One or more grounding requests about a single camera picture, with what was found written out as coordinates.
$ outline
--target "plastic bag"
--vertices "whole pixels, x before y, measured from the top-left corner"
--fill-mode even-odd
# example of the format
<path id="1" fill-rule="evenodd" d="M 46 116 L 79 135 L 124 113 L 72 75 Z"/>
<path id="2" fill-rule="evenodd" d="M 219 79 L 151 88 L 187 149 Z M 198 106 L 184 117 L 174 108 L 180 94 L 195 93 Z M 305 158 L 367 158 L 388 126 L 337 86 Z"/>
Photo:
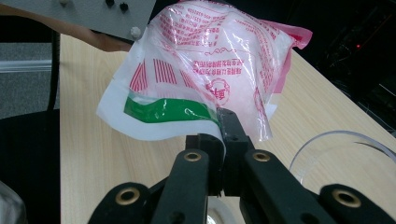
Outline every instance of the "plastic bag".
<path id="1" fill-rule="evenodd" d="M 134 43 L 97 114 L 141 140 L 196 133 L 221 139 L 216 108 L 225 107 L 253 141 L 268 139 L 264 106 L 281 92 L 291 48 L 303 48 L 311 35 L 221 3 L 179 2 Z"/>

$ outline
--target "black knob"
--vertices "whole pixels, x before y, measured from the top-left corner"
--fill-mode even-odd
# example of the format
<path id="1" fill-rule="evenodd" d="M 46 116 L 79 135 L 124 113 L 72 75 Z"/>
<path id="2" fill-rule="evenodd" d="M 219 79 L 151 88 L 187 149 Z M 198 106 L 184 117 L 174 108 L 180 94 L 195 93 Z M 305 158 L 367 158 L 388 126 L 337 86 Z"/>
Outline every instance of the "black knob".
<path id="1" fill-rule="evenodd" d="M 120 9 L 121 9 L 121 11 L 122 12 L 125 12 L 125 11 L 127 11 L 128 10 L 128 4 L 126 4 L 126 3 L 121 3 L 120 4 Z"/>
<path id="2" fill-rule="evenodd" d="M 112 7 L 114 5 L 114 0 L 106 0 L 106 4 L 108 7 Z"/>

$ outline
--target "wooden table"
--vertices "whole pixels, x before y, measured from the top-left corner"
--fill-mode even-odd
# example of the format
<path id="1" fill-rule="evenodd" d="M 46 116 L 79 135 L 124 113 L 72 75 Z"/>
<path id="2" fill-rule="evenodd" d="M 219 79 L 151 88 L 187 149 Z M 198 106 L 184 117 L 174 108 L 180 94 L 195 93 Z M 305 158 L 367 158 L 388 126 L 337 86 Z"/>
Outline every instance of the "wooden table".
<path id="1" fill-rule="evenodd" d="M 87 223 L 94 208 L 118 184 L 133 181 L 150 187 L 168 176 L 176 154 L 184 148 L 185 138 L 142 142 L 112 130 L 95 111 L 126 53 L 105 53 L 64 35 L 61 43 L 62 223 Z M 295 52 L 270 125 L 274 137 L 256 148 L 275 153 L 287 167 L 306 141 L 332 130 L 363 133 L 396 148 L 394 137 Z M 389 170 L 390 181 L 381 189 L 370 187 L 368 193 L 394 190 L 394 164 L 375 159 L 373 167 L 377 166 Z M 335 161 L 334 167 L 345 173 L 340 181 L 351 179 L 347 164 Z M 356 175 L 352 179 L 357 186 L 366 186 L 374 182 L 370 178 Z M 380 195 L 372 200 L 396 218 L 395 195 Z M 237 199 L 224 200 L 235 211 L 236 223 L 243 223 L 237 215 Z"/>

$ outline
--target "transparent lid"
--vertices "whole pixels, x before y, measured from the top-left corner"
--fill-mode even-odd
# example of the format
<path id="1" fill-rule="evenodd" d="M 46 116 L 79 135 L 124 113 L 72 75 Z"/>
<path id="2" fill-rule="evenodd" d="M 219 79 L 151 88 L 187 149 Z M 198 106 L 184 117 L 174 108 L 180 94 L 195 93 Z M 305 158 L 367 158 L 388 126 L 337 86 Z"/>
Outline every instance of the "transparent lid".
<path id="1" fill-rule="evenodd" d="M 332 131 L 315 136 L 294 156 L 290 172 L 306 188 L 352 187 L 396 218 L 396 154 L 361 133 Z"/>

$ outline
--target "green stripe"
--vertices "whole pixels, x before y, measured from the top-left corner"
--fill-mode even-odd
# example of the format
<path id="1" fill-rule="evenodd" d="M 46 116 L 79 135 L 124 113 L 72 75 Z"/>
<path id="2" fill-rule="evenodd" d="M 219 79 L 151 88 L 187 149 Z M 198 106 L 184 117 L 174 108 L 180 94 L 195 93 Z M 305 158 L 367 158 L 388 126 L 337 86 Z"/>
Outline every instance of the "green stripe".
<path id="1" fill-rule="evenodd" d="M 124 113 L 145 123 L 161 123 L 182 120 L 212 120 L 219 125 L 216 112 L 207 105 L 191 100 L 159 99 L 141 105 L 127 98 Z"/>

